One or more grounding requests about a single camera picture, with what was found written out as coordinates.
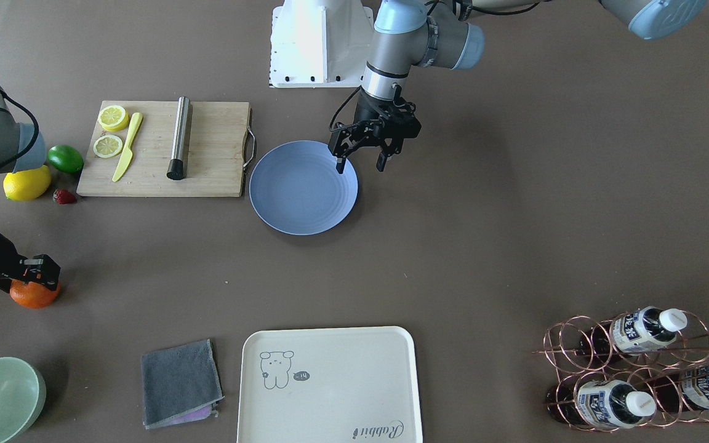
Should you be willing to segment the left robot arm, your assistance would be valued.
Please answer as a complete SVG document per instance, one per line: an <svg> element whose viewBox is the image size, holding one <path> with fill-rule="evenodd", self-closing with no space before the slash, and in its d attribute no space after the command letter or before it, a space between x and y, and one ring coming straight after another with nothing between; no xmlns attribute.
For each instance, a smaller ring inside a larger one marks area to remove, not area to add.
<svg viewBox="0 0 709 443"><path fill-rule="evenodd" d="M360 148L379 148L376 168L402 151L422 125L415 104L403 97L412 67L469 70L485 48L484 31L470 23L473 15L515 16L537 1L383 1L377 12L371 52L366 58L351 124L332 118L327 146L342 174L348 157Z"/></svg>

